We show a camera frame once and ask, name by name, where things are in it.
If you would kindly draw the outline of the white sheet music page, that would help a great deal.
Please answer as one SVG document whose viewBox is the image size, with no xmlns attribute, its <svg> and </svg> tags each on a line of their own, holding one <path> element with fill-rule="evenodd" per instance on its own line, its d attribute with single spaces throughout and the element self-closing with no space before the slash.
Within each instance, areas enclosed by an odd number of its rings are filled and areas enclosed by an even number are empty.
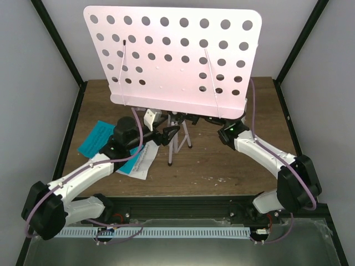
<svg viewBox="0 0 355 266">
<path fill-rule="evenodd" d="M 116 173 L 146 180 L 148 171 L 158 153 L 159 146 L 153 141 L 148 142 L 134 158 L 127 161 Z"/>
</svg>

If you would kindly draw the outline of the blue sheet music folder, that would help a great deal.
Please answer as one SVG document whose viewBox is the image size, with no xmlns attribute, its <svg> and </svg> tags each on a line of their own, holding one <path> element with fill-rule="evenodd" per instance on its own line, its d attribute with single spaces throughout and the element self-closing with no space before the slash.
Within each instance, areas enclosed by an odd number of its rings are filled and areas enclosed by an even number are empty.
<svg viewBox="0 0 355 266">
<path fill-rule="evenodd" d="M 108 138 L 113 134 L 113 130 L 114 125 L 98 121 L 84 142 L 78 147 L 78 152 L 86 158 L 94 157 L 94 155 L 99 152 L 100 148 L 107 143 Z M 131 176 L 140 155 L 141 152 L 127 161 L 117 172 Z"/>
</svg>

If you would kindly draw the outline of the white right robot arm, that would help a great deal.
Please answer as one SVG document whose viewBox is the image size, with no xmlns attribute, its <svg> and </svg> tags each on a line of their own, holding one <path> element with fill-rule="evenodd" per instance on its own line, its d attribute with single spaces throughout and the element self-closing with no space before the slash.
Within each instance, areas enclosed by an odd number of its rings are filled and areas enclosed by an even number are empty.
<svg viewBox="0 0 355 266">
<path fill-rule="evenodd" d="M 258 194 L 252 206 L 246 210 L 252 223 L 260 223 L 266 213 L 285 209 L 297 213 L 302 209 L 314 211 L 321 185 L 312 160 L 306 155 L 296 156 L 262 140 L 243 123 L 243 119 L 220 119 L 216 117 L 182 114 L 178 122 L 191 121 L 194 125 L 202 118 L 220 125 L 219 138 L 224 145 L 242 153 L 268 170 L 277 179 L 277 188 Z"/>
</svg>

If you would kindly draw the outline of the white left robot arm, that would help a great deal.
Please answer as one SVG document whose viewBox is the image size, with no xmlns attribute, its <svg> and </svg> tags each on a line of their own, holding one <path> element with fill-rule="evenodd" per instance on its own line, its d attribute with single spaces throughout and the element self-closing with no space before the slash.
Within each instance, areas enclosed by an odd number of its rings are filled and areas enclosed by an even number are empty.
<svg viewBox="0 0 355 266">
<path fill-rule="evenodd" d="M 131 150 L 140 151 L 149 141 L 168 145 L 180 130 L 179 125 L 157 130 L 141 126 L 138 117 L 125 116 L 118 120 L 107 143 L 87 163 L 70 174 L 44 184 L 35 183 L 29 191 L 22 218 L 25 229 L 32 228 L 44 240 L 56 236 L 65 226 L 87 219 L 96 219 L 102 224 L 113 218 L 113 203 L 97 193 L 83 200 L 78 194 L 120 169 L 132 158 Z"/>
</svg>

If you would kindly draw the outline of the white perforated stand tray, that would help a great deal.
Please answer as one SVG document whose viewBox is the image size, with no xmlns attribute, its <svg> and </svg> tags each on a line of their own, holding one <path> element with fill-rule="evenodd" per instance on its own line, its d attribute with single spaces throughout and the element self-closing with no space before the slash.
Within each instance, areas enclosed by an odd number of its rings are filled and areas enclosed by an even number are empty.
<svg viewBox="0 0 355 266">
<path fill-rule="evenodd" d="M 87 6 L 83 17 L 119 105 L 238 119 L 262 17 L 250 9 Z"/>
</svg>

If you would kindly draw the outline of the black front mounting rail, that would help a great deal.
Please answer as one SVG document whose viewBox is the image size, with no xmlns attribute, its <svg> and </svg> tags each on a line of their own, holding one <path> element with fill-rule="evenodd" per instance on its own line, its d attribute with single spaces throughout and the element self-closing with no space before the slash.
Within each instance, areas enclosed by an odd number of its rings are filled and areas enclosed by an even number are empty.
<svg viewBox="0 0 355 266">
<path fill-rule="evenodd" d="M 252 196 L 192 197 L 108 197 L 108 222 L 150 219 L 226 219 L 231 224 L 249 226 L 278 223 L 290 216 L 286 210 L 258 214 L 252 209 Z"/>
</svg>

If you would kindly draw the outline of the black left table rail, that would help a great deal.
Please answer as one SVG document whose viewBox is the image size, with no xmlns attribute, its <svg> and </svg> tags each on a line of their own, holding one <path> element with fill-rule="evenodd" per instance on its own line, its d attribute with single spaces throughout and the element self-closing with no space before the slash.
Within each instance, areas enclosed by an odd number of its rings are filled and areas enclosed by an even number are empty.
<svg viewBox="0 0 355 266">
<path fill-rule="evenodd" d="M 74 104 L 74 108 L 72 111 L 72 115 L 69 120 L 68 128 L 65 133 L 64 141 L 62 144 L 62 148 L 58 157 L 58 161 L 54 170 L 54 174 L 52 180 L 57 180 L 58 178 L 62 177 L 64 166 L 67 160 L 70 144 L 73 138 L 75 126 L 77 124 L 78 115 L 80 112 L 80 108 L 83 102 L 84 94 L 87 88 L 88 82 L 85 81 L 83 84 L 80 85 L 78 95 Z"/>
</svg>

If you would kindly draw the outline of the black right corner post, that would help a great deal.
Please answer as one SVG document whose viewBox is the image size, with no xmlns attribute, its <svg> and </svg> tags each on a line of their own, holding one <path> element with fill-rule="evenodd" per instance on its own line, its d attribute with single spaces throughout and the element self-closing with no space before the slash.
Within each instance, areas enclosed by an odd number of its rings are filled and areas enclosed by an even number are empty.
<svg viewBox="0 0 355 266">
<path fill-rule="evenodd" d="M 306 23 L 304 24 L 295 44 L 293 45 L 285 63 L 283 64 L 277 78 L 276 82 L 282 84 L 286 78 L 288 72 L 292 68 L 296 58 L 298 57 L 300 51 L 302 50 L 304 44 L 306 43 L 308 37 L 312 33 L 313 28 L 317 24 L 319 18 L 321 17 L 323 11 L 325 10 L 329 0 L 318 0 L 309 15 Z"/>
</svg>

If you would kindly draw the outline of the black corner post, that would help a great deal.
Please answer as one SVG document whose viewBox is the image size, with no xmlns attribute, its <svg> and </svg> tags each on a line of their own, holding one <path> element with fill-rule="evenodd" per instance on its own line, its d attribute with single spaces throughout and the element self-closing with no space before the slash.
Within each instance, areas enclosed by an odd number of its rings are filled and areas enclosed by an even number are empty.
<svg viewBox="0 0 355 266">
<path fill-rule="evenodd" d="M 64 62 L 66 63 L 70 73 L 72 74 L 75 82 L 79 87 L 84 83 L 83 78 L 81 77 L 78 68 L 76 67 L 72 57 L 67 50 L 50 14 L 48 13 L 43 1 L 41 0 L 31 0 L 31 4 L 33 5 L 35 11 L 39 15 L 42 23 L 44 24 L 47 32 L 49 33 L 51 39 L 53 40 L 55 46 L 58 49 L 58 52 L 61 54 Z"/>
<path fill-rule="evenodd" d="M 295 44 L 293 45 L 285 63 L 283 64 L 277 78 L 276 82 L 282 84 L 286 78 L 288 72 L 292 68 L 296 58 L 298 57 L 300 51 L 302 50 L 304 44 L 306 43 L 308 37 L 312 33 L 313 28 L 317 24 L 319 18 L 321 17 L 323 11 L 325 10 L 329 0 L 318 0 L 309 15 L 306 23 L 304 24 Z"/>
</svg>

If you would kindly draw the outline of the black left corner post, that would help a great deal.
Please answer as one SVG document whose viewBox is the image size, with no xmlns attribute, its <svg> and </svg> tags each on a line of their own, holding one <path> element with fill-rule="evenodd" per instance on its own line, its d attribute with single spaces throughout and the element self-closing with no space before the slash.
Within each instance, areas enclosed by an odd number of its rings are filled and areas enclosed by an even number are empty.
<svg viewBox="0 0 355 266">
<path fill-rule="evenodd" d="M 81 77 L 78 68 L 76 67 L 72 57 L 67 50 L 50 14 L 48 13 L 43 1 L 41 0 L 31 0 L 31 4 L 33 5 L 35 11 L 39 15 L 42 23 L 44 24 L 47 32 L 49 33 L 51 39 L 53 40 L 55 46 L 58 49 L 58 52 L 61 54 L 64 62 L 66 63 L 70 73 L 72 74 L 75 82 L 79 87 L 84 83 L 83 78 Z"/>
</svg>

